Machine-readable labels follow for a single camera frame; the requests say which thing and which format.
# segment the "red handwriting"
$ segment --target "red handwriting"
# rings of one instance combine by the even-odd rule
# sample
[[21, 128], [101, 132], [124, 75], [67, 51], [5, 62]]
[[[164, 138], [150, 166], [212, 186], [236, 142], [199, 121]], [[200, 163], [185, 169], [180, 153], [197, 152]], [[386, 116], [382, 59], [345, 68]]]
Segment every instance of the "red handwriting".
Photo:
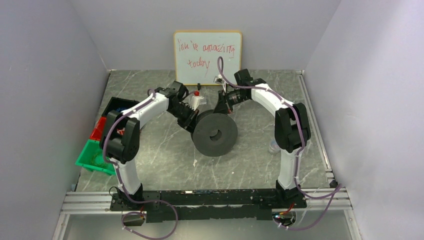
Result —
[[198, 46], [199, 45], [197, 43], [194, 43], [193, 41], [190, 41], [190, 42], [193, 45], [193, 49], [196, 50], [196, 51], [198, 51]]
[[205, 77], [206, 77], [206, 74], [208, 74], [210, 63], [211, 63], [211, 61], [205, 61], [205, 60], [202, 59], [202, 57], [199, 57], [198, 61], [188, 60], [188, 62], [187, 62], [187, 64], [190, 66], [190, 68], [205, 67], [206, 68], [206, 73], [204, 74]]
[[236, 49], [234, 48], [234, 45], [228, 45], [228, 46], [225, 46], [224, 44], [203, 45], [203, 52], [229, 53], [229, 54], [232, 54], [231, 58], [234, 58], [234, 52], [235, 51], [236, 51]]
[[178, 39], [178, 46], [179, 46], [179, 51], [180, 52], [181, 51], [184, 51], [186, 49], [189, 49], [189, 45], [186, 42], [182, 42], [181, 43], [181, 40], [180, 39]]

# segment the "whiteboard frame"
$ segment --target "whiteboard frame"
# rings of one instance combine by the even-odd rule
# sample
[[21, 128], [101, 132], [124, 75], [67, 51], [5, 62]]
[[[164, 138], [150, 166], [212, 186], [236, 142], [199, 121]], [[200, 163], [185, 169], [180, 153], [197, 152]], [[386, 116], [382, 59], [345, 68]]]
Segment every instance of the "whiteboard frame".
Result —
[[[177, 49], [175, 47], [175, 35], [177, 33], [238, 33], [240, 34], [240, 64], [238, 70], [242, 69], [242, 50], [243, 50], [243, 34], [239, 30], [177, 30], [173, 33], [172, 44], [173, 44], [173, 58], [175, 64], [175, 80], [178, 81], [177, 71]], [[219, 84], [200, 84], [201, 86], [220, 86]], [[197, 86], [197, 84], [185, 84], [185, 86]]]

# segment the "whiteboard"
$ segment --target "whiteboard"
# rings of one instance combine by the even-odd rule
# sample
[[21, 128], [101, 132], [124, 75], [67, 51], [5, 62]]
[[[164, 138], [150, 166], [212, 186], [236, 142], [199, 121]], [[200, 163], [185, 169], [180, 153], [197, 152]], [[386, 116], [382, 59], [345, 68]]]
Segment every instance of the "whiteboard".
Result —
[[176, 80], [184, 85], [216, 85], [217, 60], [224, 62], [225, 77], [235, 83], [234, 74], [242, 60], [239, 31], [176, 31], [173, 35]]

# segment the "robotic arm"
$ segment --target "robotic arm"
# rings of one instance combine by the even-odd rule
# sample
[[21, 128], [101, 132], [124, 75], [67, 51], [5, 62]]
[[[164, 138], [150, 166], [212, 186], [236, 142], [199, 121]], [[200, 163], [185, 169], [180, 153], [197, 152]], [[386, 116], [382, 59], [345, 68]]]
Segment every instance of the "robotic arm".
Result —
[[295, 171], [296, 168], [295, 149], [301, 147], [301, 138], [296, 124], [291, 124], [291, 120], [295, 120], [293, 112], [288, 109], [284, 102], [293, 106], [300, 117], [300, 126], [303, 138], [309, 140], [311, 138], [311, 130], [308, 121], [308, 114], [303, 103], [293, 103], [286, 99], [279, 100], [274, 94], [269, 92], [270, 86], [261, 78], [253, 79], [247, 69], [240, 70], [234, 74], [238, 86], [242, 87], [261, 87], [263, 89], [246, 89], [240, 88], [233, 91], [227, 90], [227, 85], [223, 81], [222, 76], [215, 78], [214, 82], [222, 84], [223, 90], [218, 95], [218, 103], [214, 109], [214, 113], [232, 113], [233, 105], [239, 104], [246, 100], [253, 100], [262, 105], [268, 112], [275, 117], [274, 137], [281, 151], [281, 167], [278, 176], [278, 184], [284, 190], [296, 188]]
[[[268, 84], [261, 78], [253, 79], [247, 69], [238, 71], [234, 76], [238, 86], [256, 86], [267, 90], [270, 89]], [[216, 78], [215, 81], [217, 83], [223, 83], [222, 79], [219, 77]], [[281, 168], [276, 188], [284, 192], [285, 199], [298, 198], [299, 195], [301, 195], [300, 199], [302, 199], [303, 195], [297, 191], [297, 186], [294, 182], [294, 176], [299, 167], [296, 166], [294, 150], [300, 148], [302, 143], [298, 126], [296, 124], [291, 124], [291, 120], [295, 119], [292, 111], [289, 110], [281, 100], [267, 90], [237, 88], [228, 91], [227, 86], [225, 84], [223, 84], [223, 86], [224, 89], [218, 92], [218, 102], [211, 114], [228, 115], [232, 113], [234, 105], [246, 100], [253, 100], [264, 106], [275, 117], [275, 140], [282, 149]], [[111, 111], [108, 113], [102, 139], [100, 141], [100, 147], [102, 149], [105, 147], [104, 144], [107, 134], [114, 123], [123, 115], [128, 115], [111, 131], [112, 134], [107, 141], [106, 155], [110, 158], [110, 161], [115, 163], [115, 168], [119, 169], [121, 183], [125, 186], [131, 199], [135, 201], [144, 201], [143, 185], [138, 179], [134, 161], [134, 157], [140, 145], [140, 129], [150, 119], [167, 111], [177, 118], [177, 123], [180, 127], [193, 134], [201, 117], [199, 116], [199, 119], [197, 119], [199, 115], [198, 109], [193, 109], [187, 103], [183, 102], [187, 95], [187, 88], [182, 83], [174, 81], [167, 88], [157, 88], [153, 100], [148, 98], [136, 106], [122, 112]], [[283, 99], [283, 101], [289, 103], [297, 111], [297, 115], [300, 117], [303, 138], [309, 140], [311, 138], [311, 131], [305, 106], [302, 103], [295, 104], [285, 99]], [[122, 129], [123, 127], [125, 127], [124, 134], [118, 134], [117, 129]], [[133, 209], [140, 207], [140, 205], [132, 203], [124, 196], [122, 184], [118, 186], [118, 194], [122, 196], [124, 204], [128, 207], [133, 206]]]
[[[187, 103], [182, 102], [187, 97], [188, 90], [180, 82], [174, 81], [169, 87], [159, 87], [154, 91], [155, 95], [152, 101], [149, 97], [122, 112], [115, 110], [109, 112], [100, 141], [100, 147], [103, 149], [106, 137], [114, 123], [123, 115], [132, 112], [114, 127], [106, 146], [107, 157], [110, 158], [111, 162], [115, 163], [115, 168], [119, 169], [122, 183], [118, 185], [119, 194], [122, 196], [124, 204], [130, 208], [137, 208], [138, 205], [125, 197], [123, 185], [131, 199], [144, 201], [143, 185], [137, 176], [136, 163], [134, 161], [140, 147], [140, 130], [142, 127], [153, 117], [168, 111], [177, 118], [179, 126], [192, 133], [196, 116], [199, 113], [199, 110], [192, 109]], [[122, 128], [125, 128], [125, 131], [123, 135], [120, 135], [117, 130]]]

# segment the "black bin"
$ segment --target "black bin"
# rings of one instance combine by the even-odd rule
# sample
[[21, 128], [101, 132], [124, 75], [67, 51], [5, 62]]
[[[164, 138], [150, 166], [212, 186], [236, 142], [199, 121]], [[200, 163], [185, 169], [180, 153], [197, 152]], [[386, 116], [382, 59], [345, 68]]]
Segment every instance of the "black bin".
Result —
[[103, 111], [101, 116], [106, 117], [108, 113], [112, 110], [121, 112], [123, 110], [130, 109], [139, 103], [140, 102], [136, 100], [128, 100], [128, 99], [113, 96], [110, 98], [109, 103], [107, 104], [107, 107]]

